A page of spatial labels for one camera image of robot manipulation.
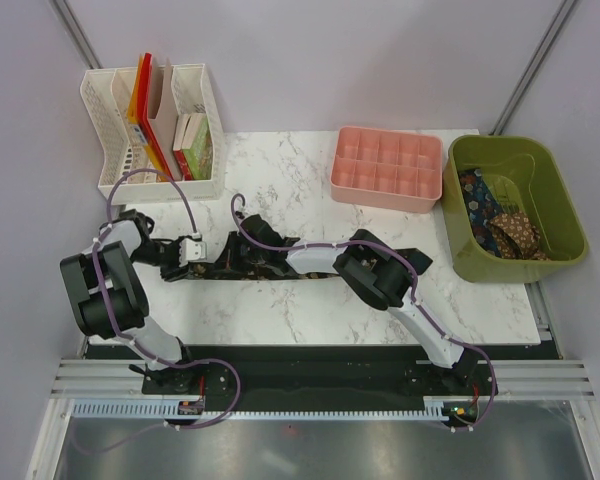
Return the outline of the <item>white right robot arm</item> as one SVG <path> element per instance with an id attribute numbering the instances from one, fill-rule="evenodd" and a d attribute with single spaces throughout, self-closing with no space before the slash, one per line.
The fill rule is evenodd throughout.
<path id="1" fill-rule="evenodd" d="M 474 381 L 480 355 L 453 336 L 418 295 L 419 277 L 432 260 L 417 249 L 388 247 L 359 229 L 345 240 L 306 242 L 283 237 L 259 215 L 233 214 L 238 230 L 228 243 L 228 261 L 241 277 L 310 280 L 338 277 L 367 306 L 389 312 L 418 341 L 438 368 L 447 392 L 463 392 Z"/>

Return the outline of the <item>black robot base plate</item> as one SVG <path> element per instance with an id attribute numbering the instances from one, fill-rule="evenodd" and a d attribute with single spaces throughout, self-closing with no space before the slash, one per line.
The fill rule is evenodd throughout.
<path id="1" fill-rule="evenodd" d="M 486 398 L 498 389 L 480 361 L 466 379 L 433 366 L 418 346 L 192 347 L 218 364 L 151 373 L 123 346 L 90 346 L 89 360 L 121 360 L 145 395 L 201 395 L 209 410 L 347 412 L 415 410 L 427 396 Z"/>

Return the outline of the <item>black gold floral tie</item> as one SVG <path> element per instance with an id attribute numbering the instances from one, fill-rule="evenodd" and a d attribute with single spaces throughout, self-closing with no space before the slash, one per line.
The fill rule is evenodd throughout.
<path id="1" fill-rule="evenodd" d="M 211 262 L 191 262 L 185 276 L 187 280 L 317 280 L 338 277 L 338 273 L 310 272 L 298 274 L 291 267 L 282 269 L 265 264 L 249 263 L 244 256 L 222 253 L 221 257 Z"/>

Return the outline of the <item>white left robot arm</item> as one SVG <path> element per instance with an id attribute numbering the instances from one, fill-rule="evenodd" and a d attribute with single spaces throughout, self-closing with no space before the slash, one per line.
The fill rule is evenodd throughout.
<path id="1" fill-rule="evenodd" d="M 187 237 L 160 240 L 150 236 L 155 222 L 137 211 L 124 211 L 104 224 L 92 245 L 60 262 L 71 310 L 87 337 L 114 339 L 146 362 L 150 371 L 165 370 L 165 382 L 188 393 L 199 382 L 199 369 L 184 360 L 180 339 L 150 316 L 148 297 L 134 269 L 136 262 L 167 272 L 181 264 Z"/>

